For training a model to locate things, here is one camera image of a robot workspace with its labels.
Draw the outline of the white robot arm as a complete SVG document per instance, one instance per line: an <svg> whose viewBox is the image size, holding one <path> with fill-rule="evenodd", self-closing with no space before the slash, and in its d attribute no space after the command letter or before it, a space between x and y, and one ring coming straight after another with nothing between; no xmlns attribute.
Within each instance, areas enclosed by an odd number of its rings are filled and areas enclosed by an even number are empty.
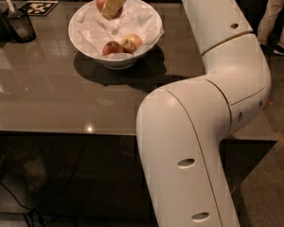
<svg viewBox="0 0 284 227"><path fill-rule="evenodd" d="M182 0L204 75L167 84L136 118L141 164L159 227L240 227L220 143L250 123L271 74L235 0Z"/></svg>

